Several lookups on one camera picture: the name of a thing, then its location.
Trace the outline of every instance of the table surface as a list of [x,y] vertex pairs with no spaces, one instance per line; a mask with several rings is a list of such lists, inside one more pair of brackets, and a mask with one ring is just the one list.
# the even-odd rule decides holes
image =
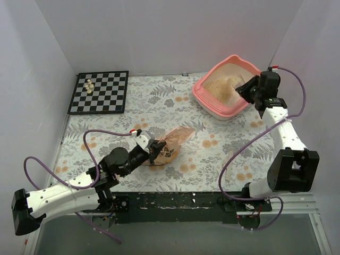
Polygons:
[[[177,158],[164,166],[140,166],[120,178],[112,191],[218,191],[218,177],[234,152],[266,129],[257,111],[249,105],[227,121],[207,113],[195,100],[191,88],[202,75],[129,77],[125,113],[118,115],[70,116],[54,169],[63,180],[87,171],[93,162],[82,141],[88,129],[119,133],[142,128],[155,137],[180,125],[195,129]],[[134,140],[102,133],[91,133],[87,143],[97,162],[115,147],[131,150]],[[247,182],[264,178],[275,157],[272,138],[256,141],[232,162],[230,181],[223,187],[240,191]]]

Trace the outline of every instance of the glass panel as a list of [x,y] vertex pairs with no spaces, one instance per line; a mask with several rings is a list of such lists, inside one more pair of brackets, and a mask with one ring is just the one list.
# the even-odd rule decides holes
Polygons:
[[[263,224],[272,218],[261,215]],[[63,216],[42,227],[35,254],[321,254],[307,214],[281,215],[268,229],[252,233],[218,222],[130,223],[110,231],[122,245],[77,216]]]

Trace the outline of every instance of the chessboard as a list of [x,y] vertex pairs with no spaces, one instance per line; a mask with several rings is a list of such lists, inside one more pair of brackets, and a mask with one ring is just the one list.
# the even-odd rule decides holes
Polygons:
[[79,73],[68,114],[124,113],[128,71]]

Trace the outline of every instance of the cable clip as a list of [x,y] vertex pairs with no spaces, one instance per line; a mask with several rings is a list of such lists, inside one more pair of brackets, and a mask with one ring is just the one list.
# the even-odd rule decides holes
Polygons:
[[131,137],[136,137],[138,131],[137,131],[136,129],[131,129],[131,130],[130,130],[130,133],[131,133]]
[[71,187],[70,180],[68,180],[67,183],[68,183],[68,187],[70,188],[71,193],[72,193],[72,195],[73,195],[73,197],[74,197],[74,201],[76,201],[76,200],[77,200],[77,197],[75,196],[75,194],[74,194],[74,192],[73,192],[73,188]]
[[292,120],[290,118],[284,117],[284,119],[288,122],[292,122]]

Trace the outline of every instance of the rice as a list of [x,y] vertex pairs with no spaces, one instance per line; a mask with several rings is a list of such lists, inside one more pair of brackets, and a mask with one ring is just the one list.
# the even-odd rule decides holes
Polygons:
[[229,100],[235,95],[235,88],[244,83],[240,75],[229,75],[209,82],[203,87],[213,97],[223,104],[227,104]]

